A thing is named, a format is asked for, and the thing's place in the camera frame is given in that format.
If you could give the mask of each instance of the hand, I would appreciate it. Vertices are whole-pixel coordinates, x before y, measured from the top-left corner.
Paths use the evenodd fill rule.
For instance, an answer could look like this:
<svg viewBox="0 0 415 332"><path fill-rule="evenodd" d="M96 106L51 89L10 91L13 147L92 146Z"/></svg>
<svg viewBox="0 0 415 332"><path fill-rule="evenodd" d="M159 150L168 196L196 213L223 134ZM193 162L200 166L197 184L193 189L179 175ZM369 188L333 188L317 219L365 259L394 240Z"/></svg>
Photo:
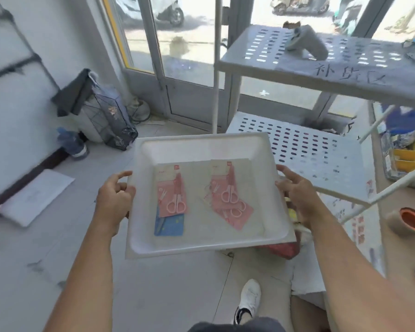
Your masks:
<svg viewBox="0 0 415 332"><path fill-rule="evenodd" d="M288 196L292 201L300 223L310 228L311 220L330 214L310 181L286 166L277 165L277 170L281 171L287 179L276 181L275 185L282 197Z"/></svg>
<svg viewBox="0 0 415 332"><path fill-rule="evenodd" d="M120 222L125 216L129 216L132 207L135 187L127 183L118 183L120 178L131 174L132 171L114 173L98 190L91 225L108 231L112 236L117 234Z"/></svg>

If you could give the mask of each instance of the metal shelf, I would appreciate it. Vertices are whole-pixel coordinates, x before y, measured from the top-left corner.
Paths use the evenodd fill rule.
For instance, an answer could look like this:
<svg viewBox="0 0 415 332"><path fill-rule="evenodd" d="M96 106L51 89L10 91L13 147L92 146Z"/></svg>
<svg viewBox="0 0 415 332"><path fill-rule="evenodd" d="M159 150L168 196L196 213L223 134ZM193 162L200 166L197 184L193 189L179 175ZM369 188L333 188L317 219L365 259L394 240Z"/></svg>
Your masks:
<svg viewBox="0 0 415 332"><path fill-rule="evenodd" d="M287 122L235 113L227 133L266 132L277 164L309 179L317 191L369 205L360 143Z"/></svg>
<svg viewBox="0 0 415 332"><path fill-rule="evenodd" d="M415 61L400 43L319 33L329 56L285 51L293 31L249 26L215 63L221 72L415 108Z"/></svg>

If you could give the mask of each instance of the shoe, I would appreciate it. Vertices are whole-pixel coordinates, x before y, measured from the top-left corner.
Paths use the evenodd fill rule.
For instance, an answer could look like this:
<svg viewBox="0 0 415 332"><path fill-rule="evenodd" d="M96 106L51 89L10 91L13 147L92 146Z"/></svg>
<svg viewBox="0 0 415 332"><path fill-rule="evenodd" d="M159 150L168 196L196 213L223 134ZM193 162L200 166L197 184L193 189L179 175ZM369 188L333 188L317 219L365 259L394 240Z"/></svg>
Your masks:
<svg viewBox="0 0 415 332"><path fill-rule="evenodd" d="M257 314L258 307L260 306L261 288L259 283L250 279L244 284L243 290L241 290L240 304L234 314L232 323L239 325L243 313L247 312L252 318Z"/></svg>

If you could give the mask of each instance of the tape roll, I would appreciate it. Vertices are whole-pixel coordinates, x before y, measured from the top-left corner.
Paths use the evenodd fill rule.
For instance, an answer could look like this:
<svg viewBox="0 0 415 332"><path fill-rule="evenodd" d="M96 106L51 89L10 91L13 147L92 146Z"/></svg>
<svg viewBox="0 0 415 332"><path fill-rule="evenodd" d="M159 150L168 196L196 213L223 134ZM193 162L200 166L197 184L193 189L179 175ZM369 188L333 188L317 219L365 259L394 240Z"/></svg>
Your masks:
<svg viewBox="0 0 415 332"><path fill-rule="evenodd" d="M390 229L399 236L415 235L415 208L403 207L386 217Z"/></svg>
<svg viewBox="0 0 415 332"><path fill-rule="evenodd" d="M294 29L293 36L285 45L288 51L306 49L317 61L325 61L329 54L326 45L307 24Z"/></svg>

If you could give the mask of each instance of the blue bottle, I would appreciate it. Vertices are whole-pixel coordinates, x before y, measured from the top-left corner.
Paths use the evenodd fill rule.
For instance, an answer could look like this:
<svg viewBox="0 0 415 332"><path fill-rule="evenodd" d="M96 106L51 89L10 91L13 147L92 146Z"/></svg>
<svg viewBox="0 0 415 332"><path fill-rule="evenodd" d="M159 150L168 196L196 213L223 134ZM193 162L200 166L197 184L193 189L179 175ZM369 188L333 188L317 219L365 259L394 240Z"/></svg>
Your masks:
<svg viewBox="0 0 415 332"><path fill-rule="evenodd" d="M89 150L77 133L58 127L57 141L74 160L81 160L88 156Z"/></svg>

